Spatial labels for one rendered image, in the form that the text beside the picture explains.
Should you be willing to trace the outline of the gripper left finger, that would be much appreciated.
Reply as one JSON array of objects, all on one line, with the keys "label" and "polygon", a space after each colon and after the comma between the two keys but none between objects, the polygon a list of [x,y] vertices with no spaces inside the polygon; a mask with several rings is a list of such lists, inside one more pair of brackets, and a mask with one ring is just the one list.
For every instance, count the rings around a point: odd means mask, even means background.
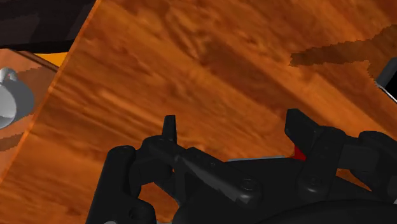
[{"label": "gripper left finger", "polygon": [[154,207],[139,198],[141,187],[156,183],[183,204],[189,196],[187,175],[244,209],[261,203],[263,190],[253,177],[194,147],[178,145],[176,117],[167,115],[162,133],[147,137],[138,150],[122,145],[108,151],[86,224],[157,224]]}]

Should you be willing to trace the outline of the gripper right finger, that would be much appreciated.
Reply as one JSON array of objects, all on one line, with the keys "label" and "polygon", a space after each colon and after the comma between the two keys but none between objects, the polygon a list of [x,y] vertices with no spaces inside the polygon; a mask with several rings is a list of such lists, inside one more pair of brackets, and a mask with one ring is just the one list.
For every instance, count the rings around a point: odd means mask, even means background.
[{"label": "gripper right finger", "polygon": [[285,134],[305,156],[296,189],[309,201],[325,200],[334,186],[338,169],[354,177],[386,202],[397,202],[397,141],[377,131],[358,137],[319,125],[299,109],[286,113]]}]

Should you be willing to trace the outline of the orange wooden chest of drawers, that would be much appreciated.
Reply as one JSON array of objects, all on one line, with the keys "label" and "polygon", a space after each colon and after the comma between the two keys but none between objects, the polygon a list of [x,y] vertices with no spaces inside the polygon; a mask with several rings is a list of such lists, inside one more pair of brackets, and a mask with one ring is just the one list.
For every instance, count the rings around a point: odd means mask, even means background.
[{"label": "orange wooden chest of drawers", "polygon": [[397,0],[97,0],[0,175],[0,224],[85,224],[106,153],[175,115],[220,160],[290,155],[289,108],[397,138]]}]

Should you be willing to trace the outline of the black flat device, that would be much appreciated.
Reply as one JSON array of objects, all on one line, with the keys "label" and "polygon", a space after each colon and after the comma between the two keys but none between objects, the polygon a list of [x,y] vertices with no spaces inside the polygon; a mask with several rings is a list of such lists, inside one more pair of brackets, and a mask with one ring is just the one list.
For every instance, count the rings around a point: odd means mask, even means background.
[{"label": "black flat device", "polygon": [[392,57],[382,69],[369,63],[368,72],[375,86],[397,104],[397,57]]}]

